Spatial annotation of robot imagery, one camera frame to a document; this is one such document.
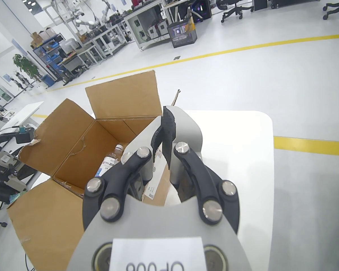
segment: pc case with lights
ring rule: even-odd
[[[196,29],[192,17],[181,22],[174,22],[168,27],[168,33],[174,48],[193,44],[197,40]]]

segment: computer case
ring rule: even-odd
[[[174,22],[168,27],[168,33],[174,48],[195,43],[197,40],[196,29],[192,17],[181,22]]]
[[[198,13],[203,19],[208,19],[212,16],[210,0],[196,0],[191,5],[192,11]],[[193,15],[193,21],[199,22],[200,19],[197,15]]]

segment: cardboard box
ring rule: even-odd
[[[38,127],[37,144],[20,161],[51,176],[20,196],[8,214],[37,271],[65,270],[83,235],[82,199],[105,155],[129,143],[162,115],[154,71],[86,88],[96,119],[73,101],[63,101]],[[163,206],[170,187],[165,168],[147,204]]]
[[[47,28],[45,32],[47,33],[49,38],[54,37],[56,35],[56,32],[52,28]]]
[[[31,42],[31,45],[33,47],[38,47],[43,42],[43,39],[38,35],[37,32],[34,32],[30,36],[33,39],[33,41]]]
[[[33,40],[37,38],[41,38],[37,32],[34,32],[33,34],[30,35]]]
[[[50,36],[45,31],[39,32],[39,36],[42,38],[43,41],[46,41],[46,40],[50,39]]]

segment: metal bolt head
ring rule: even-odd
[[[150,155],[150,150],[147,147],[139,147],[137,150],[137,155],[140,158],[146,158]]]
[[[101,204],[101,217],[104,220],[111,220],[117,216],[121,205],[116,198],[108,198]]]
[[[122,158],[121,158],[121,163],[122,164],[125,164],[127,162],[128,159],[130,159],[130,157],[133,155],[132,152],[127,152],[125,154],[122,155]]]
[[[222,182],[222,191],[225,193],[225,195],[232,196],[236,194],[237,189],[231,181],[225,180]]]
[[[186,154],[190,150],[190,147],[189,147],[188,143],[178,142],[175,145],[175,149],[180,154]]]
[[[208,200],[202,206],[204,216],[211,222],[219,222],[222,218],[221,205],[215,200]]]
[[[99,178],[90,179],[87,183],[87,191],[96,192],[101,187],[101,180]]]

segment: desk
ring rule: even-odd
[[[185,111],[203,135],[204,164],[234,182],[240,200],[238,239],[252,271],[268,271],[274,214],[274,138],[256,111]],[[173,186],[165,206],[180,202]]]
[[[35,127],[39,127],[39,124],[31,119],[31,116],[39,109],[42,105],[43,101],[30,103],[27,106],[24,106],[22,110],[18,111],[4,126],[11,127],[17,126],[20,124],[27,124],[30,123]],[[12,129],[4,130],[2,133],[5,132],[12,132]]]
[[[32,124],[33,126],[35,126],[35,128],[39,127],[39,123],[35,122],[32,118],[31,115],[34,114],[39,107],[41,106],[41,104],[43,103],[43,101],[40,102],[36,102],[36,103],[30,103],[27,106],[25,106],[22,110],[20,110],[19,112],[17,112],[5,125],[3,128],[7,128],[7,127],[11,127],[11,126],[17,126],[20,124]],[[16,128],[11,128],[11,129],[7,129],[2,131],[1,133],[8,133],[8,132],[14,132]],[[25,146],[27,145],[27,143],[25,144],[17,144],[16,140],[14,138],[12,138],[10,141],[8,141],[8,143],[6,143],[6,145],[3,147],[3,151],[6,151],[8,153],[11,153],[15,150],[17,150],[18,148],[20,148],[21,146]]]
[[[166,6],[162,7],[161,10],[165,10],[165,9],[169,9],[169,8],[175,7],[175,17],[173,18],[173,21],[177,22],[178,21],[178,5],[181,5],[182,3],[186,3],[188,1],[190,1],[190,0],[175,1],[175,2],[172,2],[172,3],[167,4]]]

